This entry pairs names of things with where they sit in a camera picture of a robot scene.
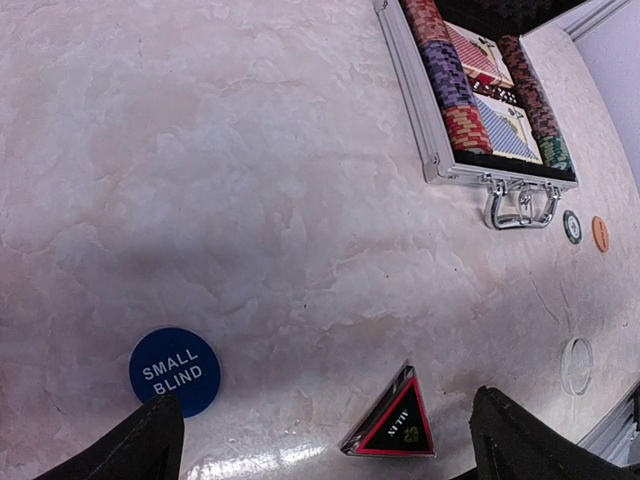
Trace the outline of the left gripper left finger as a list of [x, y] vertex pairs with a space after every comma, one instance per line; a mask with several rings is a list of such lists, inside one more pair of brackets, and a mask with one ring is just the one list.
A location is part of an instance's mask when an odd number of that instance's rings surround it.
[[156, 396], [41, 479], [177, 479], [184, 444], [177, 397]]

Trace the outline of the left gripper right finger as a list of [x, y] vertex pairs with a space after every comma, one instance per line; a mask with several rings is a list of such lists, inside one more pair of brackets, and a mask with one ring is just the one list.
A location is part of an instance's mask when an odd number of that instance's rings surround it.
[[470, 430], [479, 479], [633, 479], [556, 433], [499, 389], [474, 396]]

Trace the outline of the single green poker chip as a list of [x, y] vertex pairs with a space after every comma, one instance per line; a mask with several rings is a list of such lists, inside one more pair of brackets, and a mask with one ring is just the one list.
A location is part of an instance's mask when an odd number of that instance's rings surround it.
[[565, 210], [563, 213], [563, 228], [568, 240], [578, 245], [583, 238], [582, 226], [578, 216], [572, 210]]

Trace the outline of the green poker chip stack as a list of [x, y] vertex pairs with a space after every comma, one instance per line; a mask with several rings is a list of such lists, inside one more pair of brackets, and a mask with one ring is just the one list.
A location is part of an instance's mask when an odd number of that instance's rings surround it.
[[541, 137], [537, 145], [545, 166], [561, 171], [573, 168], [569, 149], [561, 135]]

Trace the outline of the blue playing card deck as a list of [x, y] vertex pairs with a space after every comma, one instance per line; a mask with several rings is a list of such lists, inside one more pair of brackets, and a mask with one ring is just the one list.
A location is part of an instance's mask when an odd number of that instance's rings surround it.
[[489, 134], [493, 154], [542, 164], [532, 128], [523, 109], [484, 95], [474, 95], [481, 119]]

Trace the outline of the aluminium poker case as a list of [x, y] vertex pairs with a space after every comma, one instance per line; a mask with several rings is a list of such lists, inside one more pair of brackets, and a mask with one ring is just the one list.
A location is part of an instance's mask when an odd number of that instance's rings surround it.
[[574, 1], [377, 1], [428, 182], [488, 191], [494, 230], [542, 229], [578, 183], [522, 45]]

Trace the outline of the red playing card deck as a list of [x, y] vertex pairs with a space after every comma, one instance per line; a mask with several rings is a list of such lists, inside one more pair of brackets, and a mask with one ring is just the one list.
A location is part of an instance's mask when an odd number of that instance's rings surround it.
[[474, 80], [511, 89], [514, 82], [493, 40], [445, 22], [447, 33], [466, 74]]

